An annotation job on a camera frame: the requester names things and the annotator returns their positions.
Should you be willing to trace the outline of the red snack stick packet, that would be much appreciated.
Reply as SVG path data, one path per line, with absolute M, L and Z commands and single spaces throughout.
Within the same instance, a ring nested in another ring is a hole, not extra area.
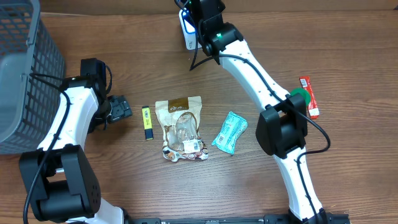
M 307 92 L 305 94 L 305 101 L 307 104 L 308 113 L 311 119 L 317 119 L 320 115 L 320 110 L 318 108 L 318 103 L 316 101 L 313 88 L 311 85 L 309 76 L 301 76 L 299 77 L 300 84 L 302 88 Z

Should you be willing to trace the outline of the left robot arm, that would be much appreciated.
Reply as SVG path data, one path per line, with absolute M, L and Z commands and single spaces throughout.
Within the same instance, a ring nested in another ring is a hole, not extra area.
M 124 96 L 110 95 L 113 74 L 97 58 L 81 60 L 80 75 L 59 85 L 49 75 L 30 77 L 55 89 L 60 102 L 52 125 L 37 149 L 22 153 L 19 170 L 27 196 L 23 222 L 32 211 L 54 223 L 132 223 L 128 212 L 101 196 L 100 184 L 85 156 L 86 137 L 99 125 L 132 116 Z

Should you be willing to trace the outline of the brown white snack pouch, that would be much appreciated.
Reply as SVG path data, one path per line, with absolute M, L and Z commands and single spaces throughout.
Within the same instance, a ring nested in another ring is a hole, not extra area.
M 201 109 L 200 96 L 155 103 L 155 113 L 163 131 L 162 154 L 165 159 L 172 162 L 208 159 L 208 149 L 199 132 Z

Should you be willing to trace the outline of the teal wet wipes packet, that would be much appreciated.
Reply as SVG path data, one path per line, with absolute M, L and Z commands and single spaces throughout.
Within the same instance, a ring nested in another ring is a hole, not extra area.
M 230 111 L 211 145 L 225 153 L 234 155 L 236 141 L 247 127 L 248 122 L 243 117 Z

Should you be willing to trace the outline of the yellow glue stick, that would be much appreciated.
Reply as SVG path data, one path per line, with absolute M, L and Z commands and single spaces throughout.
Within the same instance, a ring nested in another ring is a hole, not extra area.
M 154 138 L 154 135 L 153 135 L 152 119 L 151 119 L 149 106 L 142 107 L 142 118 L 144 123 L 144 132 L 146 140 L 152 140 Z

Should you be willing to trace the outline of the green lid jar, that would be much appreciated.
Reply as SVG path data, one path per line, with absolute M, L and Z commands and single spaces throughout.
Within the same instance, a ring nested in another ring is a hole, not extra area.
M 303 89 L 303 88 L 296 88 L 296 89 L 292 90 L 292 91 L 290 92 L 290 94 L 291 94 L 292 96 L 294 96 L 294 95 L 296 95 L 296 94 L 301 95 L 301 96 L 304 98 L 305 104 L 306 104 L 307 106 L 310 104 L 310 102 L 311 102 L 311 100 L 312 100 L 311 94 L 310 94 L 306 89 Z

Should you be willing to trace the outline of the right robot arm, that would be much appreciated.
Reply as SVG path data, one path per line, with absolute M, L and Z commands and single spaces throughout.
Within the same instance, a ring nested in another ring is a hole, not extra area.
M 289 197 L 289 223 L 328 223 L 326 211 L 313 189 L 306 163 L 308 124 L 302 95 L 279 86 L 253 56 L 242 33 L 224 22 L 222 1 L 176 1 L 195 29 L 196 44 L 208 60 L 215 60 L 245 89 L 259 111 L 256 139 L 272 156 Z

